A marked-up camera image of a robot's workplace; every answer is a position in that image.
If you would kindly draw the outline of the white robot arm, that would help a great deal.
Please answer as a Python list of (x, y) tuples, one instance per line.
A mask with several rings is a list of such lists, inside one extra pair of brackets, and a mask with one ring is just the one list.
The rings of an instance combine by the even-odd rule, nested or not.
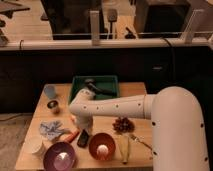
[(171, 86), (156, 94), (96, 100), (80, 90), (69, 105), (82, 126), (89, 116), (149, 119), (152, 124), (153, 171), (210, 171), (205, 123), (197, 98)]

